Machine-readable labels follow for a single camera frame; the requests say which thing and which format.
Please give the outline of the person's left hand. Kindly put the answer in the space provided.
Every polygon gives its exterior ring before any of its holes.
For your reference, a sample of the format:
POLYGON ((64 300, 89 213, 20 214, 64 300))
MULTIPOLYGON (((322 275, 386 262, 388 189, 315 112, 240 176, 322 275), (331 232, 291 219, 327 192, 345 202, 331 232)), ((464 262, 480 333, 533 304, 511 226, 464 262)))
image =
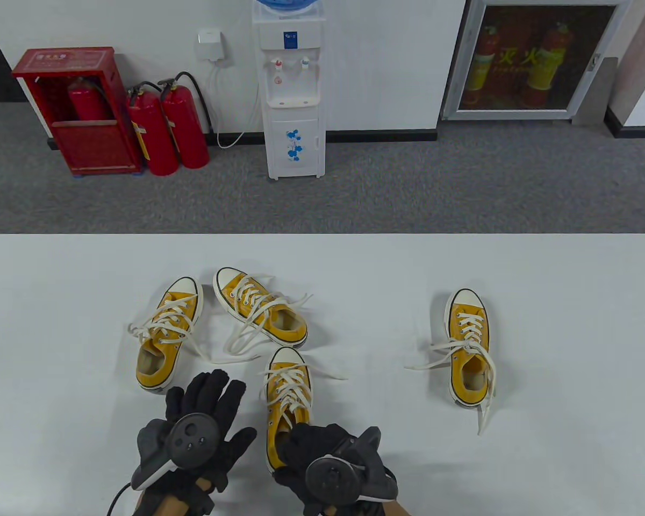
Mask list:
POLYGON ((205 492, 223 492, 227 487, 227 475, 237 461, 254 442, 257 431, 245 427, 234 433, 227 441, 241 400, 246 393, 246 384, 230 380, 227 372, 215 369, 195 376, 186 389, 174 386, 166 393, 166 420, 175 424, 181 417, 192 413, 205 413, 218 425, 221 442, 209 461, 190 470, 168 472, 160 480, 175 496, 193 488, 205 492))

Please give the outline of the person's right hand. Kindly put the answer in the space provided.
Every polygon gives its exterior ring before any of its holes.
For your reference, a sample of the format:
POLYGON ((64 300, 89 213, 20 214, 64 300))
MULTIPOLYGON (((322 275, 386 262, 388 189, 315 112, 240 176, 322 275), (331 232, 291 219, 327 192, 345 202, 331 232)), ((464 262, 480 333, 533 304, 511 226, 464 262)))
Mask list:
POLYGON ((279 436, 276 449, 284 465, 274 471, 275 482, 290 489, 305 507, 315 505, 321 509, 320 514, 339 514, 334 506, 323 507, 310 493, 305 475, 313 461, 332 454, 350 437, 352 435, 337 424, 318 427, 298 423, 290 432, 279 436))

